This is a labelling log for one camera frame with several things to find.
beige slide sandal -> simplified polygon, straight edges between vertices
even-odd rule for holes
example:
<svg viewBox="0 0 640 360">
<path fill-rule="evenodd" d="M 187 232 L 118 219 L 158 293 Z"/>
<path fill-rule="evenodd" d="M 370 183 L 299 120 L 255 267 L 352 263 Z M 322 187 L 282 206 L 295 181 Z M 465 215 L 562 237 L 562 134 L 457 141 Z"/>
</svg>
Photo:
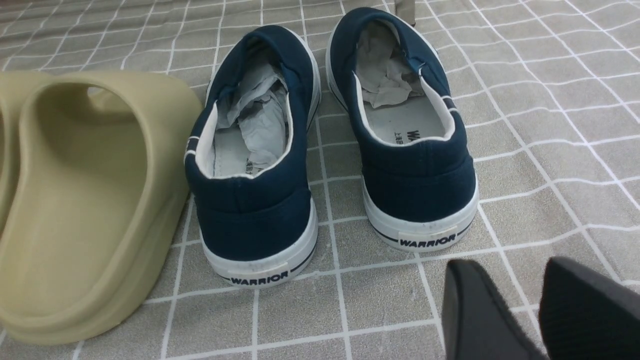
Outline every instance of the beige slide sandal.
<svg viewBox="0 0 640 360">
<path fill-rule="evenodd" d="M 201 110 L 181 80 L 141 72 L 66 74 L 31 94 L 0 240 L 11 337 L 85 340 L 145 300 L 188 196 L 182 161 Z"/>
<path fill-rule="evenodd" d="M 0 72 L 0 234 L 18 184 L 20 110 L 35 87 L 49 76 L 33 71 Z"/>
</svg>

gray checkered floor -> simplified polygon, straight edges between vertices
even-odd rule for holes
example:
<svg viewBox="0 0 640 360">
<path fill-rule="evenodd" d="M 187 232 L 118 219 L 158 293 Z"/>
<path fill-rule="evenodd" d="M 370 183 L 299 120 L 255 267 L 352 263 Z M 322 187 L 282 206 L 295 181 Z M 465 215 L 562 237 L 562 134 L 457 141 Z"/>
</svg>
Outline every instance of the gray checkered floor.
<svg viewBox="0 0 640 360">
<path fill-rule="evenodd" d="M 203 97 L 213 65 L 252 28 L 294 30 L 324 65 L 340 16 L 358 6 L 392 12 L 382 1 L 6 5 L 0 67 L 162 72 Z M 452 258 L 483 264 L 538 344 L 549 256 L 576 258 L 640 291 L 640 1 L 418 0 L 416 12 L 476 159 L 481 201 L 464 242 L 419 257 L 377 239 L 362 205 L 358 147 L 325 91 L 308 136 L 319 246 L 303 275 L 268 290 L 228 287 L 206 262 L 189 202 L 156 288 L 130 319 L 62 347 L 21 345 L 2 332 L 0 359 L 441 359 Z"/>
</svg>

white rubber sole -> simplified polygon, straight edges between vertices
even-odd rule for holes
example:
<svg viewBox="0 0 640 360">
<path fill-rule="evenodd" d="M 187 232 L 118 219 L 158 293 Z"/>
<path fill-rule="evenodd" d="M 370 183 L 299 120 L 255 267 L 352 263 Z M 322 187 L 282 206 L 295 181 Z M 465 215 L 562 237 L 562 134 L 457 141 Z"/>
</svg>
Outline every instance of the white rubber sole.
<svg viewBox="0 0 640 360">
<path fill-rule="evenodd" d="M 364 180 L 362 195 L 367 217 L 382 241 L 396 249 L 412 252 L 439 251 L 459 242 L 471 227 L 480 198 L 476 180 L 474 196 L 457 213 L 432 222 L 410 222 L 382 212 L 371 200 Z"/>
<path fill-rule="evenodd" d="M 296 35 L 298 41 L 305 47 L 314 71 L 314 89 L 307 118 L 308 131 L 316 118 L 317 109 L 322 100 L 320 70 L 307 43 L 298 34 L 289 31 Z M 316 251 L 317 237 L 318 217 L 316 204 L 311 198 L 309 220 L 305 230 L 296 242 L 278 254 L 254 261 L 234 261 L 217 256 L 207 248 L 204 241 L 202 241 L 202 248 L 213 270 L 224 281 L 239 288 L 263 289 L 283 284 L 300 274 L 307 267 Z"/>
</svg>

navy blue canvas shoe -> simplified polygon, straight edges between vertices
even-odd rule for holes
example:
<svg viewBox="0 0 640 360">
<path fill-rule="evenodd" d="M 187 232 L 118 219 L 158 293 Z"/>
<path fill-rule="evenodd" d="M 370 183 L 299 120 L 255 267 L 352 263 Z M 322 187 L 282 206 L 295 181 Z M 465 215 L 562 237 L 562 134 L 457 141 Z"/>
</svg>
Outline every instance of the navy blue canvas shoe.
<svg viewBox="0 0 640 360">
<path fill-rule="evenodd" d="M 185 168 L 205 254 L 230 284 L 283 283 L 315 251 L 306 158 L 320 97 L 311 50 L 280 26 L 244 36 L 209 86 Z"/>
<path fill-rule="evenodd" d="M 395 15 L 357 8 L 333 30 L 326 71 L 351 118 L 365 209 L 380 237 L 416 252 L 458 242 L 476 213 L 478 189 L 437 52 Z"/>
</svg>

white shoe trim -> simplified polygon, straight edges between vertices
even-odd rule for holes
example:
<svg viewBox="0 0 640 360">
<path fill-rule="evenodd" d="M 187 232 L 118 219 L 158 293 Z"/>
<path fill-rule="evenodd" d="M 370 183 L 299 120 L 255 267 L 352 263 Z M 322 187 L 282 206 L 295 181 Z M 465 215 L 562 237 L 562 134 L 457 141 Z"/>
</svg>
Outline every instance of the white shoe trim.
<svg viewBox="0 0 640 360">
<path fill-rule="evenodd" d="M 371 200 L 364 179 L 362 194 L 369 221 L 380 238 L 391 247 L 413 252 L 438 251 L 460 241 L 471 226 L 479 200 L 476 179 L 471 201 L 457 213 L 432 222 L 410 222 L 382 212 Z"/>
</svg>

